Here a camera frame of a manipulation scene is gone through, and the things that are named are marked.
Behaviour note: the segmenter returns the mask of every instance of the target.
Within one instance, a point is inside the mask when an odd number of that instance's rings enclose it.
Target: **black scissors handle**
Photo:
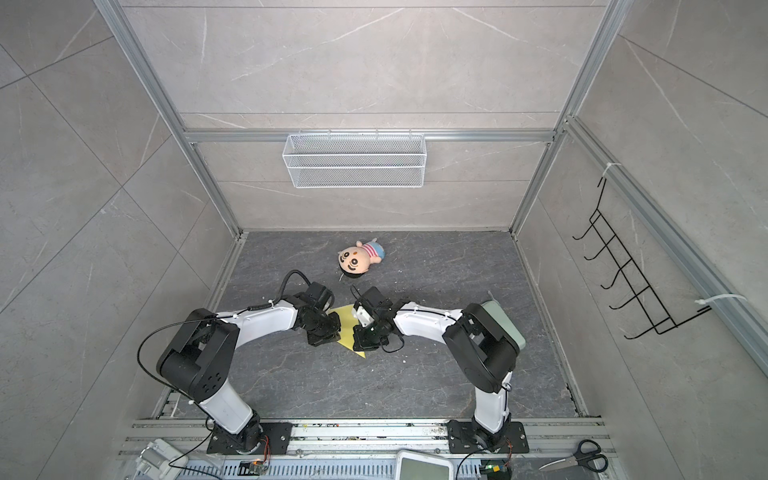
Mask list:
[[[593,450],[590,450],[589,452],[585,452],[582,450],[582,447],[584,444],[590,444],[594,446]],[[591,440],[581,440],[578,443],[578,448],[576,449],[576,453],[574,453],[574,458],[576,458],[576,462],[581,465],[582,467],[591,470],[593,472],[605,472],[608,470],[608,459],[605,455],[603,455],[601,452],[603,449],[600,448],[600,446]],[[603,466],[600,468],[595,468],[592,465],[590,465],[590,462],[595,462],[595,460],[598,460],[602,458],[603,459]]]

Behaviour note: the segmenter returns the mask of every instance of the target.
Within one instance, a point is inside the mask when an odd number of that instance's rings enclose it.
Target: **digital display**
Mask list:
[[[451,478],[450,470],[445,465],[404,458],[400,467],[399,480],[451,480]]]

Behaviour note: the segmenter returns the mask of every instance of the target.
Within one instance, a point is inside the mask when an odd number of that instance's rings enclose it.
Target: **mesh basket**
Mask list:
[[[296,188],[421,187],[421,134],[293,134],[283,149]]]

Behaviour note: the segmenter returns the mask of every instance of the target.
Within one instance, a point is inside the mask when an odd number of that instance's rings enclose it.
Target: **plush toy face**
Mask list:
[[[361,274],[371,266],[371,257],[361,247],[350,247],[339,252],[339,265],[347,273]]]

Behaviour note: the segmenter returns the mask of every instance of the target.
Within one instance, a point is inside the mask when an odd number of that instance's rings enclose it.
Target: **yellow cloth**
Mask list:
[[[352,316],[352,305],[345,305],[340,306],[339,308],[335,308],[330,310],[330,312],[336,312],[339,314],[339,319],[341,320],[341,339],[339,340],[339,343],[344,345],[346,348],[352,350],[352,346],[355,343],[354,338],[352,337],[352,327],[355,325],[358,325],[359,322],[357,321],[357,318]],[[365,352],[355,352],[358,355],[360,355],[362,358],[366,358]]]

